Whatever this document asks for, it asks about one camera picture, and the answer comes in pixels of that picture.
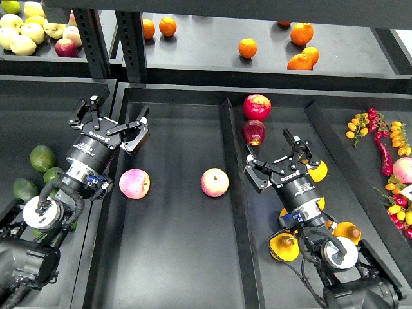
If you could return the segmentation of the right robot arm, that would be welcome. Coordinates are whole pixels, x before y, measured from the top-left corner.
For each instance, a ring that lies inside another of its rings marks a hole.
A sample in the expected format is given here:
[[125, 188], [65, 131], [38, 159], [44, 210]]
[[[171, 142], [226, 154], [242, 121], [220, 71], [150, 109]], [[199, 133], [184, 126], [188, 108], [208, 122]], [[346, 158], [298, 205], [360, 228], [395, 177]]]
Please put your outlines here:
[[321, 161], [311, 142], [288, 129], [283, 136], [291, 153], [273, 162], [246, 145], [248, 180], [258, 193], [273, 187], [286, 209], [267, 240], [270, 255], [286, 266], [302, 258], [297, 276], [321, 308], [398, 308], [406, 298], [400, 281], [367, 241], [339, 235], [339, 224], [320, 208], [322, 194], [308, 172]]

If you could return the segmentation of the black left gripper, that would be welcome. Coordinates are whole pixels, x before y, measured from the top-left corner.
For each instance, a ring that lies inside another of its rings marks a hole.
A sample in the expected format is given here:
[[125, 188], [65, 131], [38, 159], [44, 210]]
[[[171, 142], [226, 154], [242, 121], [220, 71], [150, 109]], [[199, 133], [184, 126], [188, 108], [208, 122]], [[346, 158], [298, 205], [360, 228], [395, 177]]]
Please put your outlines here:
[[[136, 120], [118, 124], [107, 117], [100, 118], [100, 106], [109, 95], [110, 90], [104, 88], [98, 95], [80, 99], [68, 119], [72, 129], [82, 129], [66, 153], [66, 160], [70, 163], [66, 174], [73, 179], [102, 175], [116, 150], [123, 149], [133, 155], [149, 139], [149, 106], [142, 108]], [[87, 113], [91, 115], [91, 122], [84, 124]]]

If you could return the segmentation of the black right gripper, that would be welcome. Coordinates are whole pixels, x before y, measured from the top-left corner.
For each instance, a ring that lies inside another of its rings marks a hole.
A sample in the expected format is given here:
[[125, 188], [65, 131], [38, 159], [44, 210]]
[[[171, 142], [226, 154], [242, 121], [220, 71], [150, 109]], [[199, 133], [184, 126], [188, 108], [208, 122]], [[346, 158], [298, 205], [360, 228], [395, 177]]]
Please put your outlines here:
[[[301, 222], [317, 220], [322, 216], [318, 206], [322, 194], [307, 168], [319, 167], [321, 160], [312, 153], [312, 143], [309, 140], [300, 140], [287, 128], [283, 129], [283, 136], [292, 148], [290, 160], [277, 160], [272, 164], [261, 161], [257, 159], [253, 147], [246, 144], [248, 155], [245, 175], [258, 193], [271, 186], [275, 187], [287, 214], [300, 215]], [[301, 155], [306, 156], [306, 165], [299, 161]]]

